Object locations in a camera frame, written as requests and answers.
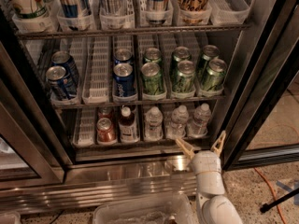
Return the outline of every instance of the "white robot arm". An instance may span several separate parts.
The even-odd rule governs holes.
[[[191,160],[190,165],[197,181],[197,216],[200,224],[242,224],[233,204],[224,196],[220,154],[225,132],[217,139],[211,150],[193,152],[193,146],[182,139],[176,143]]]

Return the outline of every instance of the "orange cable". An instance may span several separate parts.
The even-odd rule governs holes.
[[[268,179],[257,169],[257,168],[254,168],[254,170],[255,170],[255,172],[257,172],[259,175],[260,175],[260,177],[266,182],[266,184],[268,185],[268,187],[270,188],[270,190],[271,190],[271,192],[272,192],[272,195],[273,195],[273,198],[274,198],[274,200],[276,200],[277,199],[277,195],[276,195],[276,193],[274,192],[274,189],[273,189],[273,187],[272,187],[272,185],[271,185],[271,183],[268,181]],[[278,213],[279,213],[279,215],[280,215],[280,218],[281,218],[281,220],[282,220],[282,222],[284,223],[284,224],[287,224],[287,221],[285,220],[285,218],[284,218],[284,216],[283,216],[283,214],[282,214],[282,211],[281,211],[281,209],[280,209],[280,206],[279,205],[277,205],[277,208],[278,208]]]

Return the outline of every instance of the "green can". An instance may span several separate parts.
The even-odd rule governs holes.
[[[143,92],[158,95],[165,92],[161,68],[157,63],[145,63],[141,67]]]
[[[206,70],[206,66],[208,65],[209,61],[214,58],[218,58],[220,54],[219,49],[213,45],[206,45],[203,47],[203,53],[197,65],[197,77],[198,80],[201,81],[203,77],[203,73]]]
[[[175,73],[172,91],[176,93],[189,93],[192,91],[195,78],[195,65],[192,61],[181,61]]]
[[[203,91],[219,91],[226,75],[227,64],[224,60],[213,59],[209,62],[200,82]]]
[[[144,52],[143,63],[157,63],[163,69],[162,53],[156,48],[147,48]]]
[[[178,71],[178,63],[181,61],[189,61],[192,58],[192,55],[188,48],[186,47],[177,47],[171,54],[171,63],[169,67],[169,76],[170,80],[173,83],[176,72]]]

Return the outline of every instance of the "plastic water bottle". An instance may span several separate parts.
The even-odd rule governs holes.
[[[152,107],[145,116],[145,139],[159,140],[163,137],[162,132],[163,115],[160,109],[155,106]]]
[[[211,118],[211,110],[207,103],[197,106],[190,123],[190,136],[198,137],[207,134],[207,124]]]
[[[185,136],[185,127],[188,122],[189,113],[185,105],[175,108],[171,114],[171,136],[173,139]]]

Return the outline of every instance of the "terrazzo floor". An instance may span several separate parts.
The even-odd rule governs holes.
[[[294,187],[299,188],[299,162],[259,167],[273,187],[277,198],[286,195]],[[235,205],[244,224],[280,224],[283,223],[276,207],[262,214],[260,208],[264,203],[274,201],[267,183],[255,171],[244,169],[223,174],[227,196]],[[190,199],[193,214],[196,217],[195,201]],[[288,224],[299,223],[299,195],[281,203],[281,213]],[[55,213],[43,213],[21,216],[22,224],[94,224],[93,211],[96,207],[64,210]]]

